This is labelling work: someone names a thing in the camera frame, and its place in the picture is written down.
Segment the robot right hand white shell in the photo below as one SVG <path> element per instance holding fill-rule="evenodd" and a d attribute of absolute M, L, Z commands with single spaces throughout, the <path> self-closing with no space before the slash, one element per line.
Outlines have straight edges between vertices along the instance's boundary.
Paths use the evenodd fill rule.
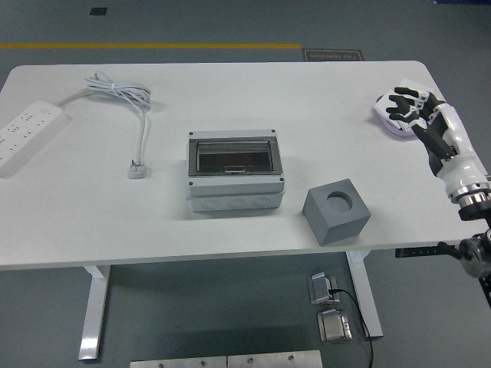
<path fill-rule="evenodd" d="M 430 169 L 444 181 L 452 202 L 463 194 L 490 192 L 486 173 L 456 109 L 426 90 L 395 87 L 386 112 L 409 125 L 427 150 Z"/>

